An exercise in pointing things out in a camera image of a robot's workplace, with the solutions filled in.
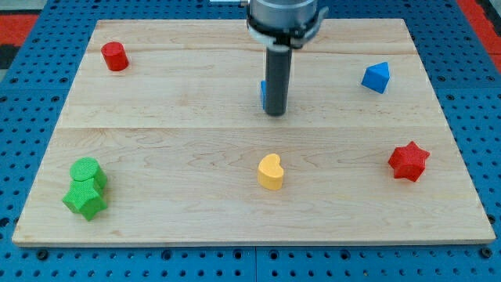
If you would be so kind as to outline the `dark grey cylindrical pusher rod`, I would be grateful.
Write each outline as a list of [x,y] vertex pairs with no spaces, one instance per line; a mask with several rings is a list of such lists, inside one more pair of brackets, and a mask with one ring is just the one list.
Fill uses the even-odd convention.
[[265,113],[282,116],[287,109],[292,50],[266,50]]

